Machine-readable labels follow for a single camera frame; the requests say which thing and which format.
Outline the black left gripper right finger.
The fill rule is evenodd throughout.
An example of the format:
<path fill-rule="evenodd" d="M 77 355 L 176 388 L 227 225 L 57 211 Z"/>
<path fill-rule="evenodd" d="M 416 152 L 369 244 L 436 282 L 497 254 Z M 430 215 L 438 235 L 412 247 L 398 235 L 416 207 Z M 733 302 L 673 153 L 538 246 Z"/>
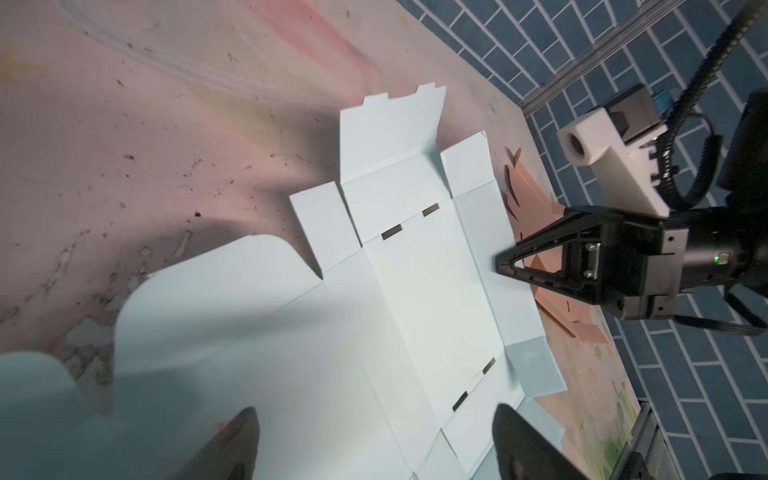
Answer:
<path fill-rule="evenodd" d="M 499 404 L 492 422 L 492 437 L 502 479 L 586 479 L 516 410 Z"/>

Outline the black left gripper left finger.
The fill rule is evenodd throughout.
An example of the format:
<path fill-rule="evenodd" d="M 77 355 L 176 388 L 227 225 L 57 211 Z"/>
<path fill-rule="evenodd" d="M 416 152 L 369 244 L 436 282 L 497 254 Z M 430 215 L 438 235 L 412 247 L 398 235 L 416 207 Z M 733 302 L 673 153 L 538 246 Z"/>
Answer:
<path fill-rule="evenodd" d="M 251 479 L 260 439 L 253 406 L 241 410 L 171 479 Z"/>

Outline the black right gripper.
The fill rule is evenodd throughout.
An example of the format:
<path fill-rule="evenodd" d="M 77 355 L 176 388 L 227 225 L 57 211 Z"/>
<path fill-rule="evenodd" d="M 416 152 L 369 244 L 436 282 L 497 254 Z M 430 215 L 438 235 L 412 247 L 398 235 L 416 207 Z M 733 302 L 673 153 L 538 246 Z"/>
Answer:
<path fill-rule="evenodd" d="M 550 272 L 525 260 L 558 249 Z M 623 320 L 679 319 L 680 293 L 724 289 L 726 303 L 757 319 L 731 290 L 767 294 L 767 212 L 730 207 L 667 217 L 583 206 L 497 254 L 495 271 L 532 286 L 600 305 Z"/>

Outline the light blue paper box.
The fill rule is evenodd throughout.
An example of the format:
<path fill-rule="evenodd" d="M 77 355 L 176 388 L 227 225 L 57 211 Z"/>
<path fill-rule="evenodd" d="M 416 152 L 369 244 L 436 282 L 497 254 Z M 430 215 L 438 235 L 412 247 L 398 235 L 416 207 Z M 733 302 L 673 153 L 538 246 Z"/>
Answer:
<path fill-rule="evenodd" d="M 113 408 L 64 367 L 1 359 L 5 479 L 171 479 L 241 410 L 252 479 L 483 479 L 492 422 L 563 377 L 530 288 L 495 271 L 514 243 L 484 132 L 439 150 L 446 91 L 340 114 L 340 179 L 291 204 L 316 259 L 246 236 L 153 274 L 116 324 Z"/>

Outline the aluminium corner post right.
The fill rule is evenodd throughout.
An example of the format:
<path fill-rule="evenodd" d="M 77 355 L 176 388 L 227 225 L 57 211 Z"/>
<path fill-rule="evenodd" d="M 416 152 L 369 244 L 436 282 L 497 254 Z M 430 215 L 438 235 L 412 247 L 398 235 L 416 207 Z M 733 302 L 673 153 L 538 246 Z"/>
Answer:
<path fill-rule="evenodd" d="M 527 95 L 519 104 L 523 115 L 525 117 L 532 115 L 563 90 L 570 87 L 576 80 L 585 76 L 625 45 L 634 41 L 683 3 L 684 0 L 653 0 L 642 3 L 617 26 L 608 29 L 600 39 L 575 60 L 567 63 L 543 86 Z"/>

